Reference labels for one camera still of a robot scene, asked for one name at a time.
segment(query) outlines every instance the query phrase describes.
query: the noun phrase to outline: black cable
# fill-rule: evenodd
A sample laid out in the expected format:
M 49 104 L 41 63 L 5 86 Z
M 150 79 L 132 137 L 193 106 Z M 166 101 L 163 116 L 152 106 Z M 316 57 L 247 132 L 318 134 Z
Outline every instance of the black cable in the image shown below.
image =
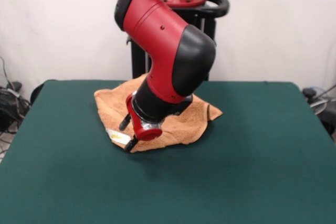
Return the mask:
M 2 152 L 0 152 L 0 155 L 6 153 L 8 150 L 9 150 L 9 148 L 6 149 L 6 150 L 3 150 Z
M 17 97 L 12 92 L 10 92 L 10 91 L 8 91 L 6 89 L 0 89 L 0 92 L 3 95 L 10 95 L 10 96 L 12 96 L 17 101 L 17 104 L 14 105 L 14 104 L 10 104 L 8 102 L 8 99 L 4 99 L 3 97 L 0 97 L 0 101 L 5 102 L 9 108 L 13 108 L 15 110 L 15 114 L 16 114 L 16 116 L 18 118 L 22 118 L 23 116 L 25 116 L 28 113 L 28 111 L 30 109 L 30 106 L 29 106 L 29 102 L 26 99 L 24 99 L 22 97 Z M 20 114 L 20 107 L 19 107 L 18 104 L 21 105 L 21 108 L 23 110 L 23 115 Z
M 3 134 L 3 132 L 0 134 L 0 136 Z M 1 138 L 0 138 L 1 139 Z M 2 148 L 2 145 L 0 144 L 0 148 L 1 148 L 1 151 L 3 151 L 4 149 Z
M 0 109 L 3 109 L 3 110 L 6 110 L 6 109 L 7 109 L 7 111 L 9 111 L 8 109 L 11 108 L 11 109 L 13 109 L 13 111 L 15 111 L 15 113 L 14 113 L 14 117 L 17 116 L 17 118 L 20 118 L 19 121 L 22 120 L 22 117 L 20 116 L 19 108 L 18 108 L 17 105 L 10 104 L 7 100 L 5 100 L 5 99 L 1 99 L 1 97 L 0 97 L 0 101 L 1 101 L 1 102 L 4 102 L 4 103 L 7 104 L 7 105 L 3 106 L 2 108 L 1 108 L 1 106 L 0 106 Z
M 30 108 L 32 105 L 31 103 L 27 100 L 27 99 L 24 99 L 23 97 L 19 97 L 22 101 L 24 101 L 25 103 L 27 103 L 28 107 Z
M 9 131 L 9 130 L 5 130 L 4 132 L 10 135 L 15 135 L 17 133 L 17 131 Z
M 5 108 L 0 108 L 0 111 L 5 112 L 10 118 L 14 119 L 14 121 L 16 121 L 16 122 L 20 122 L 20 121 L 23 120 L 23 119 L 18 119 L 18 118 L 16 118 L 11 112 L 9 112 L 9 111 L 8 111 L 7 109 L 5 109 Z
M 320 98 L 322 96 L 324 96 L 325 94 L 328 94 L 331 90 L 336 88 L 336 84 L 334 86 L 332 86 L 330 89 L 325 90 L 325 92 L 323 92 L 322 94 L 318 95 L 317 97 L 315 97 L 315 99 Z
M 26 104 L 26 107 L 27 107 L 28 109 L 30 109 L 30 108 L 32 107 L 32 105 L 30 104 L 30 102 L 27 101 L 26 99 L 23 99 L 23 98 L 22 98 L 22 101 Z
M 6 144 L 11 144 L 11 142 L 7 142 L 6 140 L 3 140 L 3 139 L 1 139 L 1 138 L 0 138 L 0 141 L 1 141 L 1 142 L 4 142 L 4 143 L 6 143 Z
M 3 68 L 3 70 L 4 70 L 4 75 L 5 75 L 5 77 L 6 77 L 6 80 L 7 80 L 7 82 L 8 82 L 8 84 L 13 88 L 13 90 L 15 90 L 15 88 L 13 87 L 13 85 L 12 85 L 12 83 L 9 81 L 9 79 L 8 79 L 8 76 L 7 76 L 7 73 L 6 73 L 6 67 L 5 67 L 5 60 L 4 60 L 4 58 L 2 58 L 2 56 L 0 55 L 0 59 L 1 59 L 1 61 L 2 61 L 2 68 Z

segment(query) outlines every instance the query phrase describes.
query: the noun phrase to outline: green table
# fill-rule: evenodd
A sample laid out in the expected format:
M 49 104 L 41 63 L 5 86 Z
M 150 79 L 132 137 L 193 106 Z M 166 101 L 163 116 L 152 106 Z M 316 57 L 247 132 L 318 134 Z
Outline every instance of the green table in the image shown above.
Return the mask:
M 93 93 L 50 81 L 0 164 L 0 222 L 335 223 L 336 148 L 291 83 L 206 82 L 197 143 L 125 154 Z

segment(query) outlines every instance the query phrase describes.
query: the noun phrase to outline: red robot arm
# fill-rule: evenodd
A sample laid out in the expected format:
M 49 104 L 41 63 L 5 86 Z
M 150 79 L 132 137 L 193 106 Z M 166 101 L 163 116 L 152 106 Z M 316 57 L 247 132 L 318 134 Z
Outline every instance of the red robot arm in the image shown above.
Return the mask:
M 189 25 L 163 0 L 118 0 L 115 20 L 122 31 L 145 50 L 152 68 L 138 91 L 127 98 L 135 140 L 150 141 L 162 134 L 160 125 L 172 114 L 181 114 L 192 102 L 192 93 L 208 75 L 215 60 L 215 43 Z

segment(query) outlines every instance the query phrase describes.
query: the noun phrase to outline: orange towel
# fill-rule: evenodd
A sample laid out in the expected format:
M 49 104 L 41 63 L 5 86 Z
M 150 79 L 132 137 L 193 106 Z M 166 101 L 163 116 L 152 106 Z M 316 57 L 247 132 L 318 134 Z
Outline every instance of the orange towel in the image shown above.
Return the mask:
M 146 75 L 142 75 L 113 90 L 99 90 L 94 93 L 98 113 L 106 132 L 109 134 L 112 143 L 121 148 L 125 148 L 126 143 L 118 139 L 124 138 L 124 141 L 128 141 L 134 135 L 132 123 L 122 132 L 123 134 L 120 134 L 118 129 L 119 124 L 128 113 L 125 103 L 126 97 L 137 90 L 145 78 Z M 162 124 L 163 134 L 159 138 L 149 142 L 140 141 L 132 152 L 165 148 L 175 144 L 194 143 L 205 132 L 208 121 L 213 121 L 222 114 L 218 108 L 194 95 L 193 103 L 180 116 L 168 116 L 165 119 Z

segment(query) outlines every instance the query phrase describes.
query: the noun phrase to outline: white backdrop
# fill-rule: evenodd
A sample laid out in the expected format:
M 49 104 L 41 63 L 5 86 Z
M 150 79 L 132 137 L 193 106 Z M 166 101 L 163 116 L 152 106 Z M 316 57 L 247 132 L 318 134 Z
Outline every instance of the white backdrop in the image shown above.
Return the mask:
M 47 79 L 131 78 L 116 1 L 0 0 L 0 55 L 25 96 Z M 336 82 L 336 0 L 230 2 L 212 80 Z

